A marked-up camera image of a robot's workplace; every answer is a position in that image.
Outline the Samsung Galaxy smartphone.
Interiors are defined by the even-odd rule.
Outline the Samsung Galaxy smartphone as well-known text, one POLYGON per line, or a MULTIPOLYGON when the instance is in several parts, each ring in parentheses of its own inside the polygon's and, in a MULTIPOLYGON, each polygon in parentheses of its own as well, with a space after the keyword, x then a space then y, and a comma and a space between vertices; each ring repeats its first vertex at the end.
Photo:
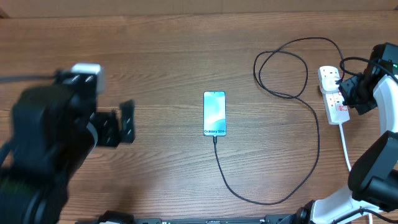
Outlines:
POLYGON ((203 134, 205 136, 227 134, 224 91, 205 91, 203 94, 203 134))

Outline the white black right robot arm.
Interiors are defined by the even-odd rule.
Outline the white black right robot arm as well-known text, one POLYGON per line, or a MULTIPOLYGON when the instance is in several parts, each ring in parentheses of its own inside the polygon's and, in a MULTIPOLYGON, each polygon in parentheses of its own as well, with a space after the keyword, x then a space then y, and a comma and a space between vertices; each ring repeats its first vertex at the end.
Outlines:
POLYGON ((350 223, 372 215, 395 223, 397 210, 397 45, 377 44, 361 73, 338 85, 342 104, 358 114, 377 109, 379 136, 353 164, 347 184, 300 207, 285 223, 350 223))

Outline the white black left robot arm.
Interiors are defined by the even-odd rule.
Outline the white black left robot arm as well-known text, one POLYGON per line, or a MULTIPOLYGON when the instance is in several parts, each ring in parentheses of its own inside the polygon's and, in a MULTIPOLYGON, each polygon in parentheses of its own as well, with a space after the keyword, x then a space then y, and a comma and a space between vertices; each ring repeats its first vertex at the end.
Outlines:
POLYGON ((51 85, 24 90, 12 107, 12 136, 1 157, 2 223, 57 223, 68 184, 96 146, 117 147, 135 138, 132 100, 115 111, 97 110, 99 77, 58 70, 51 85))

